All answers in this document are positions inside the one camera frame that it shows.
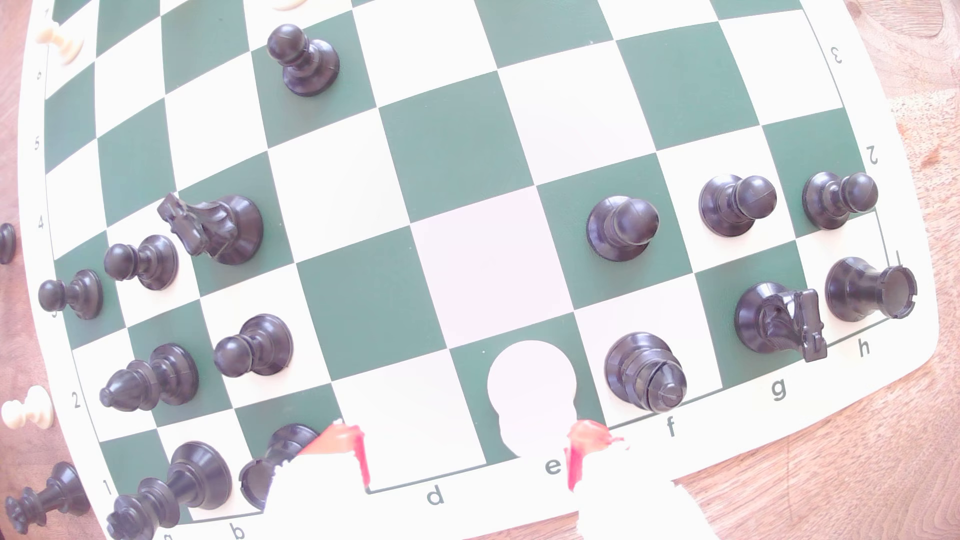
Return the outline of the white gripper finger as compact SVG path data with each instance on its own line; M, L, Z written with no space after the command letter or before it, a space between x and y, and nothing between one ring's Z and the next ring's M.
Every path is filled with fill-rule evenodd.
M698 501L641 444L593 420L573 423L567 438L582 539L718 538Z
M365 433L336 420L274 470L263 518L269 539L389 539L369 501Z

